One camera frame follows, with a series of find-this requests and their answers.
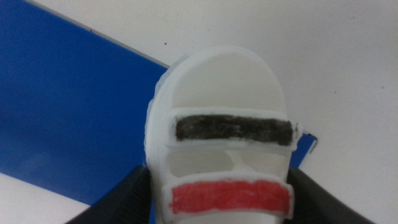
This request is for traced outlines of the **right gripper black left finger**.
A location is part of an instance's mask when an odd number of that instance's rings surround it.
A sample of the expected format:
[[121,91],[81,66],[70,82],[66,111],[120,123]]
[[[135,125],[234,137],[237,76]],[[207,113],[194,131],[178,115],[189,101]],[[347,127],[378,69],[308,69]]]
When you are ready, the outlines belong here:
[[68,224],[148,224],[151,210],[150,171],[137,166],[105,196]]

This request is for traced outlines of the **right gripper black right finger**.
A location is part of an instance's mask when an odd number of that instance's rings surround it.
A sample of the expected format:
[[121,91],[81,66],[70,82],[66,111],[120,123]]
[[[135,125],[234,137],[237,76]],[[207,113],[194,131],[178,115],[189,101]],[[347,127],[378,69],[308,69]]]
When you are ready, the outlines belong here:
[[332,196],[298,168],[290,168],[287,183],[294,188],[295,207],[285,224],[373,224]]

